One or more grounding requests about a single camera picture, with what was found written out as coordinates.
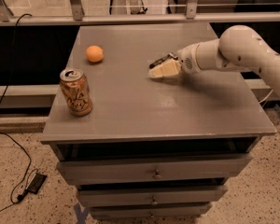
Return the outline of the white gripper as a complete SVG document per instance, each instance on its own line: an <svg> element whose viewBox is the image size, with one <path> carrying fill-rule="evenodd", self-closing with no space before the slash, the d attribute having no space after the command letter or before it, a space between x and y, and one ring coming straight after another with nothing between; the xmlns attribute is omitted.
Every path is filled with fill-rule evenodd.
<svg viewBox="0 0 280 224"><path fill-rule="evenodd" d="M196 61L197 48L198 44L193 44L180 49L177 55L170 52L168 57L171 59L150 69L148 71L148 76L150 78L172 77L178 75L181 68L187 74L198 73L200 68Z"/></svg>

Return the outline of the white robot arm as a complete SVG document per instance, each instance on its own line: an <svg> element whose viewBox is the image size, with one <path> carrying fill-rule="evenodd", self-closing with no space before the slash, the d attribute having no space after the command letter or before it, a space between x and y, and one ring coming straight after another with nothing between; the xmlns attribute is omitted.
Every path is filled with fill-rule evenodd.
<svg viewBox="0 0 280 224"><path fill-rule="evenodd" d="M173 77L181 72L248 69L280 97L280 54L252 28L234 25L220 38L191 44L149 66L150 78Z"/></svg>

